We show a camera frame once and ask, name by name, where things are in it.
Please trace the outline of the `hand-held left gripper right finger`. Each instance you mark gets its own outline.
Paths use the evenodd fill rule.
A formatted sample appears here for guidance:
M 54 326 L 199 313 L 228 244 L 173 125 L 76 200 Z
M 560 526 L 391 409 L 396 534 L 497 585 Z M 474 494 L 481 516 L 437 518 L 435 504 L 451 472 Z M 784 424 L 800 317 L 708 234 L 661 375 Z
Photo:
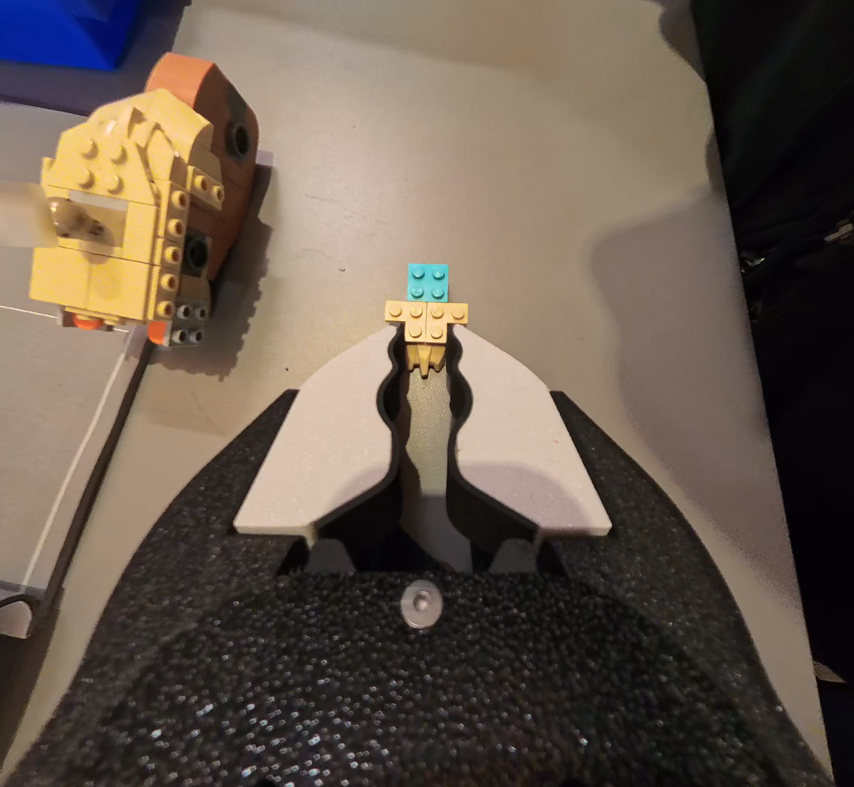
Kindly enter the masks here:
M 546 384 L 460 325 L 449 337 L 447 514 L 471 542 L 607 535 L 612 521 Z

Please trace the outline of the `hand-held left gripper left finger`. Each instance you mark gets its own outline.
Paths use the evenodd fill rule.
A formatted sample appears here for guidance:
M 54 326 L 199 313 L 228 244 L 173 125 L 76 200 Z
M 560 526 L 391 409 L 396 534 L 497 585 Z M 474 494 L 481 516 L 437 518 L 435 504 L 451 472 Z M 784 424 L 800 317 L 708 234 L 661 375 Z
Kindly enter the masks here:
M 400 346 L 387 325 L 304 382 L 235 516 L 238 533 L 380 544 L 394 532 Z

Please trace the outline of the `tan corner toy plate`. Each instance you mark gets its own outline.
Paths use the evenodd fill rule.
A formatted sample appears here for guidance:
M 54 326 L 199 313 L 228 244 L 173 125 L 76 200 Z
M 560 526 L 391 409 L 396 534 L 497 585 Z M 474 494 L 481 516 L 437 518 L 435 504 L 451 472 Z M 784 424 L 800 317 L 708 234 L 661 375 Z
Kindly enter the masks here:
M 451 326 L 467 325 L 468 314 L 467 303 L 426 303 L 423 313 L 423 341 L 432 345 L 446 344 Z
M 400 325 L 408 344 L 426 344 L 430 341 L 428 305 L 424 301 L 385 302 L 386 323 Z

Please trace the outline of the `teal toy brick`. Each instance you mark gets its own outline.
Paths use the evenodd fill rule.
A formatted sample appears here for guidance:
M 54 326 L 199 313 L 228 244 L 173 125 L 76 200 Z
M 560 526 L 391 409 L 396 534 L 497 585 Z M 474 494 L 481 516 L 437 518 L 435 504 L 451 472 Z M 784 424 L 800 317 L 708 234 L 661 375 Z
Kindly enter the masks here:
M 408 264 L 407 299 L 447 303 L 449 301 L 448 266 L 441 263 Z

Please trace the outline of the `light grey desk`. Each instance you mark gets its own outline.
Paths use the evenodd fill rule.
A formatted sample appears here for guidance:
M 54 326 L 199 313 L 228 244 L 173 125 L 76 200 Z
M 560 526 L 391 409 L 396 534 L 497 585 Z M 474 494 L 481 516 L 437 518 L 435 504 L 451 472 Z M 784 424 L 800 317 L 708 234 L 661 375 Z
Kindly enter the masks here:
M 783 706 L 830 759 L 689 0 L 190 0 L 273 174 L 209 333 L 145 371 L 82 535 L 15 770 L 184 485 L 284 389 L 375 332 L 408 262 L 668 494 Z

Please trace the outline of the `grey building instruction booklet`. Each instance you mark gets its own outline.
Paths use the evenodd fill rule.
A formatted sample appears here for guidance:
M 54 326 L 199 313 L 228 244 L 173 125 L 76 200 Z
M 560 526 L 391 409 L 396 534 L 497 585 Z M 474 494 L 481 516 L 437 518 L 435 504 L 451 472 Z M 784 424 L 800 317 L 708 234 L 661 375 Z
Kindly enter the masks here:
M 35 183 L 41 157 L 80 117 L 2 101 L 2 184 Z M 155 349 L 169 369 L 227 376 L 260 299 L 269 229 L 259 212 L 272 154 L 261 152 L 250 216 L 215 295 L 201 346 Z M 2 247 L 2 643 L 43 623 L 79 539 L 87 484 L 109 462 L 121 409 L 133 403 L 152 346 L 143 330 L 72 333 L 54 305 L 27 296 L 32 250 Z

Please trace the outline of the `tan and brown brick model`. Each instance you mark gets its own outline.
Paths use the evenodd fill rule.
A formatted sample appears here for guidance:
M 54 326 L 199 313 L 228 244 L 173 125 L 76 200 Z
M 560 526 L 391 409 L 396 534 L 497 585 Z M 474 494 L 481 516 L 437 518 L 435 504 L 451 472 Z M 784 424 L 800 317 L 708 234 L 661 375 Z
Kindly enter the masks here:
M 43 158 L 47 239 L 34 245 L 29 296 L 57 305 L 65 327 L 200 344 L 250 213 L 259 132 L 215 63 L 161 56 L 142 92 L 95 108 Z

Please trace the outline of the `black bag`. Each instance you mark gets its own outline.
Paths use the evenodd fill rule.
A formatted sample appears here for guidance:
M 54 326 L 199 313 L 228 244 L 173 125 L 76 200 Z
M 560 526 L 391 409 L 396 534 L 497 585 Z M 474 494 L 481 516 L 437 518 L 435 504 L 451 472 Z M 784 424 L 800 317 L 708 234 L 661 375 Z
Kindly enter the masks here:
M 853 0 L 693 0 L 810 645 L 852 684 Z

